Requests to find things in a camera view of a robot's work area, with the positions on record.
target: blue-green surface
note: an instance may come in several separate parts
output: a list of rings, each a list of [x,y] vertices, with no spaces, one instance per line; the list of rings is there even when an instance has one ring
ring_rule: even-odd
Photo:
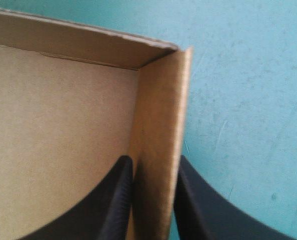
[[[297,238],[297,0],[0,0],[194,46],[183,153],[225,198]],[[178,239],[172,226],[171,239]]]

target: black plastic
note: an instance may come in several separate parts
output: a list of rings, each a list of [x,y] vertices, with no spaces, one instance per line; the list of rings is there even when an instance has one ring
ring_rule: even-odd
[[[219,195],[182,156],[174,210],[181,240],[292,240]]]
[[[21,240],[124,240],[130,215],[133,164],[121,156],[77,205]]]

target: teal wall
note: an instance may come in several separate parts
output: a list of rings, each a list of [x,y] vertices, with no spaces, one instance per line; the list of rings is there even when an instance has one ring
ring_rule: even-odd
[[[0,0],[194,46],[183,154],[225,198],[297,238],[297,0]],[[172,226],[171,239],[178,239]]]

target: black rubber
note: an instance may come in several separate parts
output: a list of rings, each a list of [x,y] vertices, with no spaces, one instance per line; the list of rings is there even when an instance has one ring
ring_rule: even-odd
[[[125,240],[132,182],[132,160],[121,156],[81,202],[21,240]]]
[[[174,211],[181,240],[293,240],[219,195],[182,156]]]

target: open cardboard box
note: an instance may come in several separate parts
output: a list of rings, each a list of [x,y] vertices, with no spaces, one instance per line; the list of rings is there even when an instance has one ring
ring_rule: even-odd
[[[0,9],[0,240],[71,209],[120,155],[134,161],[127,238],[167,239],[191,54]]]

